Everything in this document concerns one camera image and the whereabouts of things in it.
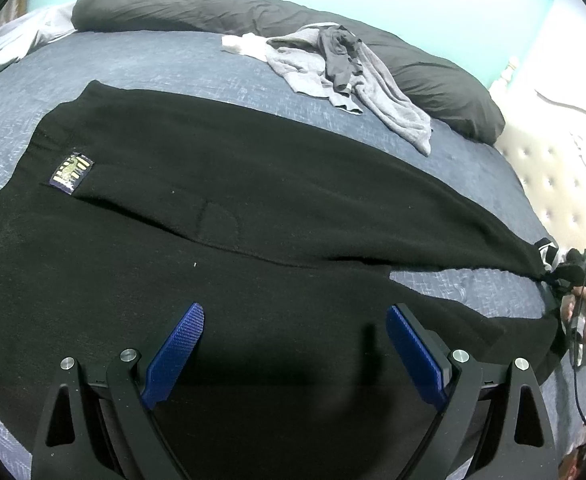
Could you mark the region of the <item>dark grey long pillow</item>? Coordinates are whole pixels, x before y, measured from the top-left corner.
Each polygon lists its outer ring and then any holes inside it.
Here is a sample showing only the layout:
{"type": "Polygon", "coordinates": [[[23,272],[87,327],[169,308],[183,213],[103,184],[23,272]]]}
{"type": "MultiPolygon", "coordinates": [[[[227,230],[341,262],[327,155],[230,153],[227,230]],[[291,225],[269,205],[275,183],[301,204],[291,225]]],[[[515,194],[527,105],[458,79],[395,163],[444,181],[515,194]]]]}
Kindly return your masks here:
{"type": "Polygon", "coordinates": [[[72,26],[80,32],[189,30],[276,37],[321,22],[354,32],[412,102],[456,132],[493,144],[504,131],[502,111],[476,77],[392,32],[340,14],[285,0],[77,0],[72,8],[72,26]]]}

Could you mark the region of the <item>blue patterned bed sheet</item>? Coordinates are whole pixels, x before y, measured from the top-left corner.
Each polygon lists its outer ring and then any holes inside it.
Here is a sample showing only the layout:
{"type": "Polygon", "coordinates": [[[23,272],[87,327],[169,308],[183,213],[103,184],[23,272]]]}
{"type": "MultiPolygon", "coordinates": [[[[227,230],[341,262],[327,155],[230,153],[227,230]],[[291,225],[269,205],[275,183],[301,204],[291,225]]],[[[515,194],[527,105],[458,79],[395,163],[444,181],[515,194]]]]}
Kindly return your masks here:
{"type": "MultiPolygon", "coordinates": [[[[43,115],[79,96],[88,82],[123,89],[201,96],[305,122],[349,136],[410,162],[491,211],[519,236],[534,242],[547,235],[525,197],[519,178],[496,148],[470,141],[433,119],[432,154],[420,155],[369,112],[356,116],[328,102],[292,93],[267,65],[220,51],[210,32],[75,32],[27,55],[0,73],[0,190],[23,155],[43,115]]],[[[548,294],[532,282],[490,270],[393,274],[423,294],[450,298],[484,315],[532,318],[548,294]]],[[[560,455],[578,437],[568,358],[544,383],[542,393],[560,455]]],[[[30,453],[0,419],[0,460],[10,479],[30,479],[30,453]]]]}

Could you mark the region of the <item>cream tufted headboard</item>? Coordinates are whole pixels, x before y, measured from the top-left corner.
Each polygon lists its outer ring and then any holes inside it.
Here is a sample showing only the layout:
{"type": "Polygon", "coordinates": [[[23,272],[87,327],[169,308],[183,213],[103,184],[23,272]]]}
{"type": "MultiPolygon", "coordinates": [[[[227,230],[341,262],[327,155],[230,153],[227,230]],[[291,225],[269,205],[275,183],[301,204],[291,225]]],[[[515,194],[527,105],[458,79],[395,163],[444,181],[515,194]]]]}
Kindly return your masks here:
{"type": "Polygon", "coordinates": [[[495,81],[506,120],[496,148],[536,216],[563,248],[586,248],[586,102],[566,92],[495,81]]]}

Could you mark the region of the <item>light grey sweatshirt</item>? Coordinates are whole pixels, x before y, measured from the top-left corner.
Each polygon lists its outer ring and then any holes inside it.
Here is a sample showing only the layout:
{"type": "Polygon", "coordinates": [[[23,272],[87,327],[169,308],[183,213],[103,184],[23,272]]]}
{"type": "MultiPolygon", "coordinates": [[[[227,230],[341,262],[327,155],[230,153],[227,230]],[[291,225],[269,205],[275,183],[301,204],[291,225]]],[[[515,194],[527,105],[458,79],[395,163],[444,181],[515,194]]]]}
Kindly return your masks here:
{"type": "Polygon", "coordinates": [[[296,92],[359,114],[366,106],[422,155],[431,153],[431,117],[397,86],[386,65],[336,23],[309,24],[266,40],[266,63],[296,92]]]}

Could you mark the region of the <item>dark grey small garment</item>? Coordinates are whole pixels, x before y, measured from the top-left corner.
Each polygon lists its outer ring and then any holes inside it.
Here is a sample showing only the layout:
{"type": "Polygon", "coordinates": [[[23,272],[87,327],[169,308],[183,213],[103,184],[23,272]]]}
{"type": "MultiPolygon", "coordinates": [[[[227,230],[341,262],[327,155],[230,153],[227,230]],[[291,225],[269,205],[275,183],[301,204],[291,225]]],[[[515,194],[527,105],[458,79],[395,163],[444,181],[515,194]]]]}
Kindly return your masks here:
{"type": "Polygon", "coordinates": [[[363,75],[359,60],[360,40],[341,25],[320,29],[318,49],[325,58],[325,74],[337,93],[348,96],[353,91],[354,80],[363,75]]]}

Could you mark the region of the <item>black fleece garment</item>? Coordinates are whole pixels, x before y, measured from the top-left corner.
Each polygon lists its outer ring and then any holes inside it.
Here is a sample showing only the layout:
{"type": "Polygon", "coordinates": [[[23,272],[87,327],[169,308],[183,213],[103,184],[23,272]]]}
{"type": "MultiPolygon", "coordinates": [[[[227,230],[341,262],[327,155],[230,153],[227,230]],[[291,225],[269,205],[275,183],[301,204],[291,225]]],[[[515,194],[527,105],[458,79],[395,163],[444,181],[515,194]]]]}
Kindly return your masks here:
{"type": "Polygon", "coordinates": [[[539,380],[563,356],[555,314],[485,318],[391,278],[476,268],[544,272],[488,211],[375,148],[92,82],[0,190],[0,418],[31,448],[64,356],[104,364],[201,304],[197,352],[156,408],[192,478],[393,478],[432,418],[386,336],[393,304],[539,380]]]}

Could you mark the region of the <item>white cloth piece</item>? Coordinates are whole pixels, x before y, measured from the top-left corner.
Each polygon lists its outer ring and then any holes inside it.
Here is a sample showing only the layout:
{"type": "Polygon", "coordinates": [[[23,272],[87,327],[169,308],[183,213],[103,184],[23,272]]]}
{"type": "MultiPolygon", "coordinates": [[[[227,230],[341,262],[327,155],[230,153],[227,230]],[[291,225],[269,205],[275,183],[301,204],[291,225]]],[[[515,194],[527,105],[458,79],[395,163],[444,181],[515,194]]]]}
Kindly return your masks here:
{"type": "Polygon", "coordinates": [[[248,32],[242,36],[221,36],[221,50],[255,58],[255,60],[261,62],[267,62],[273,52],[267,39],[262,36],[256,36],[253,32],[248,32]]]}

